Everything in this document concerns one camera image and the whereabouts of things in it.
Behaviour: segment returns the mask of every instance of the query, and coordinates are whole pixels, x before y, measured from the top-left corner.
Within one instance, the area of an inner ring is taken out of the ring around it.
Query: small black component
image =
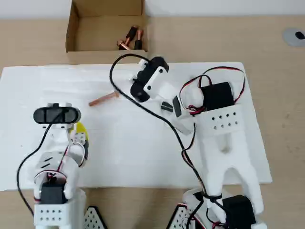
[[[305,40],[305,34],[303,34],[301,31],[296,32],[295,36],[297,37],[297,39]]]
[[[161,109],[165,111],[169,111],[171,113],[173,112],[173,106],[170,105],[168,102],[162,102]]]
[[[142,49],[142,41],[141,40],[136,40],[134,43],[134,49],[135,50],[140,50]]]
[[[134,39],[135,35],[137,34],[138,27],[132,26],[126,36],[126,38],[129,38],[131,41]]]
[[[50,161],[51,159],[53,159],[53,157],[49,157],[48,159],[45,159],[44,162]]]
[[[71,124],[81,119],[81,112],[74,107],[61,107],[53,104],[50,107],[41,107],[34,112],[34,120],[38,124]]]
[[[51,178],[41,187],[41,204],[64,204],[68,200],[64,195],[66,182],[56,177]]]
[[[41,168],[48,167],[49,165],[50,165],[50,163],[47,163],[47,164],[45,164],[45,165],[41,166]]]
[[[212,84],[201,88],[206,111],[234,105],[232,90],[228,82]]]
[[[197,200],[203,201],[203,193],[202,192],[196,192],[196,193],[194,193],[194,196],[196,197]]]
[[[179,99],[178,97],[174,97],[173,99],[173,107],[174,107],[174,110],[175,110],[175,114],[176,114],[176,117],[180,117],[182,112],[181,112],[181,106],[180,106],[180,102],[179,102]]]
[[[223,204],[228,209],[226,225],[234,229],[251,229],[256,223],[250,200],[242,195],[223,199]]]
[[[88,141],[85,142],[84,148],[85,148],[85,159],[88,160],[88,154],[89,154],[89,152],[88,152],[89,142]]]
[[[169,70],[168,64],[162,57],[154,57],[142,71],[138,72],[137,79],[134,80],[134,83],[130,88],[130,93],[138,102],[146,102],[150,98],[143,88],[158,67],[165,68],[167,72]]]

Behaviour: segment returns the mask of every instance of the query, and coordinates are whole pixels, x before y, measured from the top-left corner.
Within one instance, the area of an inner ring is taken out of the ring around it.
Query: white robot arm
[[[196,125],[196,141],[199,143],[205,168],[205,207],[212,210],[222,225],[230,225],[229,228],[239,228],[237,226],[248,223],[253,229],[265,229],[264,223],[254,219],[254,215],[257,218],[263,212],[264,205],[256,171],[249,157],[241,105],[238,104],[245,88],[245,78],[241,92],[233,91],[230,82],[212,84],[205,73],[187,82],[184,86],[188,86],[179,91],[170,84],[169,67],[163,58],[155,57],[149,62],[142,60],[139,64],[142,71],[132,79],[132,96],[138,102],[157,96],[171,99],[173,113],[170,121],[183,134],[192,131],[184,125],[186,120],[191,120]],[[221,68],[241,71],[233,67]],[[201,87],[202,77],[207,77],[210,85]],[[245,196],[239,195],[223,201],[221,195],[224,175],[228,169],[234,169],[238,173]],[[236,212],[241,209],[244,214],[250,215],[251,220],[245,222],[242,215],[236,217]],[[205,224],[209,222],[206,216],[199,218],[205,218]]]
[[[45,152],[34,169],[34,225],[82,229],[86,196],[77,187],[79,168],[88,159],[88,136],[79,123],[81,113],[71,104],[48,104],[34,112],[47,129]]]

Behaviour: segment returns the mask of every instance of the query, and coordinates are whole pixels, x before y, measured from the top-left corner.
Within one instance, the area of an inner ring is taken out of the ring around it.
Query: red and black wire
[[[62,166],[62,163],[63,163],[63,159],[64,159],[64,157],[67,155],[69,146],[66,147],[65,152],[64,152],[63,155],[62,155],[61,162],[59,163],[58,168],[57,168],[57,172],[59,172],[60,169],[61,169],[61,166]]]
[[[211,78],[207,75],[207,73],[210,72],[210,71],[212,71],[212,70],[218,70],[218,69],[239,71],[239,72],[242,72],[243,75],[244,75],[244,72],[243,72],[241,69],[239,69],[239,68],[228,67],[228,66],[217,66],[217,67],[213,67],[213,68],[210,68],[210,69],[206,70],[203,74],[201,74],[201,75],[199,75],[199,76],[196,76],[195,78],[193,78],[193,79],[189,80],[188,82],[186,82],[186,83],[182,86],[182,88],[181,88],[181,90],[180,90],[180,92],[179,92],[179,99],[180,99],[180,101],[181,101],[182,107],[183,107],[184,109],[186,109],[186,110],[189,110],[191,115],[200,114],[201,112],[203,112],[203,111],[205,110],[205,107],[204,107],[204,105],[201,106],[201,107],[195,107],[195,106],[193,106],[193,105],[189,105],[188,107],[185,107],[185,106],[183,105],[183,102],[182,102],[182,99],[181,99],[182,90],[183,90],[187,85],[191,84],[192,82],[194,82],[194,81],[197,80],[197,79],[199,79],[199,81],[198,81],[198,87],[201,88],[202,78],[203,78],[204,76],[208,79],[209,85],[212,85],[212,84],[213,84],[213,83],[212,83],[212,80],[211,80]],[[244,88],[245,88],[245,75],[244,75],[244,78],[243,78],[243,86],[242,86],[242,89],[241,89],[241,91],[240,91],[238,97],[234,99],[234,103],[237,103],[237,101],[240,99],[240,97],[241,97],[242,94],[244,93]]]
[[[221,227],[221,222],[215,222],[212,225],[212,229],[215,229],[216,227]]]

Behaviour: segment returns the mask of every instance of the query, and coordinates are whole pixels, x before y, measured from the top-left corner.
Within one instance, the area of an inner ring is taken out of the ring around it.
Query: white wall
[[[0,19],[66,18],[71,0],[0,0]],[[146,0],[151,16],[305,14],[305,0]]]

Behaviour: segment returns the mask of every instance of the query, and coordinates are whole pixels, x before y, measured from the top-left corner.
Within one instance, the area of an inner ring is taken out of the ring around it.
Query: copper cylinder
[[[126,38],[126,40],[125,40],[125,42],[124,42],[124,43],[125,43],[125,45],[126,45],[126,46],[128,46],[128,45],[129,45],[129,43],[130,43],[130,37]]]
[[[104,96],[102,96],[101,98],[98,98],[98,99],[96,99],[96,100],[90,102],[90,103],[89,103],[89,106],[96,106],[96,105],[98,105],[98,104],[101,104],[101,103],[103,103],[103,102],[109,100],[109,99],[118,98],[119,95],[120,95],[120,94],[119,94],[117,91],[114,91],[114,92],[112,92],[112,93],[110,93],[110,94],[104,95]]]
[[[143,30],[137,30],[137,40],[140,41],[142,39],[144,31]]]
[[[126,50],[131,50],[131,48],[129,48],[123,41],[118,41],[117,45],[123,47]]]

